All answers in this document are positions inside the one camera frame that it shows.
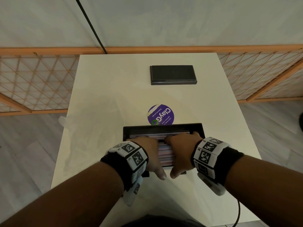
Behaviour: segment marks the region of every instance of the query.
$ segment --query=white table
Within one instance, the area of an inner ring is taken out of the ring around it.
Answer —
[[[151,86],[150,65],[193,65],[196,85]],[[260,158],[216,53],[81,55],[52,187],[100,160],[122,141],[123,126],[149,125],[148,110],[169,106],[174,124],[201,122],[206,137]],[[232,224],[237,200],[215,195],[197,176],[145,178],[133,206],[120,199],[102,226],[121,226],[145,214],[192,217],[206,226]],[[240,222],[259,220],[241,205]]]

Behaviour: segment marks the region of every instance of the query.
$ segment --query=person's right hand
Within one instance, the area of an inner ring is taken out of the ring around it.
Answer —
[[[193,134],[181,133],[175,136],[167,136],[165,142],[172,147],[176,155],[176,162],[170,176],[172,179],[178,177],[182,172],[191,170],[194,166],[191,164],[191,155],[194,152],[195,145],[202,140],[198,132]]]

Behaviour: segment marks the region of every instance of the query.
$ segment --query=green circle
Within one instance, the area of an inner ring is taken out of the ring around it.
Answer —
[[[159,122],[158,122],[158,120],[156,120],[156,119],[155,119],[155,120],[153,120],[153,121],[151,122],[151,124],[152,124],[152,125],[158,125],[158,124],[159,124]]]

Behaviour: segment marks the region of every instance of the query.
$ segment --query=stack of cards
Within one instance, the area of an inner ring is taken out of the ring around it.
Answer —
[[[140,135],[130,135],[131,139],[141,136],[148,136],[154,139],[159,140],[158,147],[159,147],[159,160],[162,164],[163,169],[171,170],[174,166],[174,162],[176,159],[175,154],[172,151],[171,146],[164,142],[165,137],[173,136],[179,134],[181,132],[172,132],[172,133],[158,133],[158,134],[140,134]]]

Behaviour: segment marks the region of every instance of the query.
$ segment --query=wooden floor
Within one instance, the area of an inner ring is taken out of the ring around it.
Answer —
[[[240,104],[263,160],[303,173],[303,101]],[[0,222],[50,189],[65,114],[0,117]],[[261,221],[238,227],[264,227]]]

